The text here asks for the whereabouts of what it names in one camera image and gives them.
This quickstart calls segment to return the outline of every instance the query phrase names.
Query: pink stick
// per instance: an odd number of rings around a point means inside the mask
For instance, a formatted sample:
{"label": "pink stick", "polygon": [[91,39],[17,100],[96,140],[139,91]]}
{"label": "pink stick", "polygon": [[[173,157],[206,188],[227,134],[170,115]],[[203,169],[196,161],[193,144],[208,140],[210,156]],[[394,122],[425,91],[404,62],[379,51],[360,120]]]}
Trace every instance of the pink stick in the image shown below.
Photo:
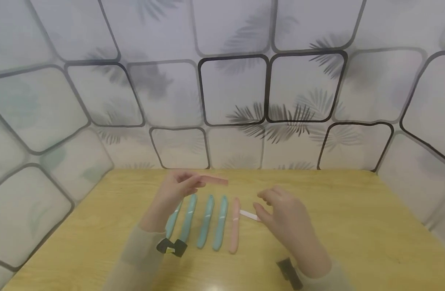
{"label": "pink stick", "polygon": [[219,184],[219,185],[229,185],[229,181],[223,178],[211,177],[208,175],[202,175],[200,178],[201,182],[210,183],[210,184]]}

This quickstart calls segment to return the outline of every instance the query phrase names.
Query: sleeve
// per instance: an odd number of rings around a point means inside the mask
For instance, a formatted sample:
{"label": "sleeve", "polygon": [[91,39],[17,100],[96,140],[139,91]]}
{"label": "sleeve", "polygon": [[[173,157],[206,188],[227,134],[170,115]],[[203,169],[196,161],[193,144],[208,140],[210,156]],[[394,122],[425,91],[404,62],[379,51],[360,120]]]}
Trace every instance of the sleeve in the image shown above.
{"label": "sleeve", "polygon": [[296,268],[300,281],[303,283],[305,291],[353,291],[344,272],[336,261],[333,261],[331,271],[323,278],[312,279],[305,276]]}
{"label": "sleeve", "polygon": [[150,290],[153,277],[164,257],[156,246],[164,238],[165,232],[149,233],[138,226],[134,227],[103,291]]}

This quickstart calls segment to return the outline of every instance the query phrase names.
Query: table surface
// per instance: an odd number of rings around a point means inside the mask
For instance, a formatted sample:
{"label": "table surface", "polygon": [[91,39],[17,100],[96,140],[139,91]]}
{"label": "table surface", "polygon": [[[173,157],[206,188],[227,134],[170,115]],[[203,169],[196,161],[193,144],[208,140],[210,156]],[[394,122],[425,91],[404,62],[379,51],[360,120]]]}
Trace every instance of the table surface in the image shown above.
{"label": "table surface", "polygon": [[[201,171],[229,179],[198,192],[188,248],[182,258],[166,255],[155,279],[158,291],[291,290],[275,262],[288,256],[261,223],[241,217],[239,248],[228,252],[231,222],[223,245],[213,251],[213,214],[207,243],[196,248],[208,196],[219,212],[223,195],[238,197],[254,212],[256,193],[273,184],[305,203],[317,233],[357,290],[445,290],[445,249],[400,200],[367,171],[226,170]],[[165,171],[109,172],[29,262],[5,291],[100,290],[118,259],[130,229],[150,203]],[[185,199],[172,235],[177,239]]]}

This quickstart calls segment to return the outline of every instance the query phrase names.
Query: wall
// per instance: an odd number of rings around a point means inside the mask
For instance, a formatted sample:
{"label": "wall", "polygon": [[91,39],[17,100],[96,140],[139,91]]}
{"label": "wall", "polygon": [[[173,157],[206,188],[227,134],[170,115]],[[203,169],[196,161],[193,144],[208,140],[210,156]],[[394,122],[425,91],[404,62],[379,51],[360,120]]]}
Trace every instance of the wall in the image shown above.
{"label": "wall", "polygon": [[375,171],[445,244],[445,0],[0,0],[0,288],[113,167]]}

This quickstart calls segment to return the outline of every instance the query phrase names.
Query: pink strip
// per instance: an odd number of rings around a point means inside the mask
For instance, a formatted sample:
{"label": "pink strip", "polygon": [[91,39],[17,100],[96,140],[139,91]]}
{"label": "pink strip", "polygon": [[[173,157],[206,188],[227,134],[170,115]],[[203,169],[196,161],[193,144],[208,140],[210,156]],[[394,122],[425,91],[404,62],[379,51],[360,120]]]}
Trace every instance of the pink strip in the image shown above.
{"label": "pink strip", "polygon": [[210,184],[229,185],[229,180],[208,175],[202,175],[200,181]]}
{"label": "pink strip", "polygon": [[234,212],[232,212],[232,236],[231,247],[229,253],[235,254],[239,247],[239,217],[240,217],[240,201],[238,198],[234,199]]}

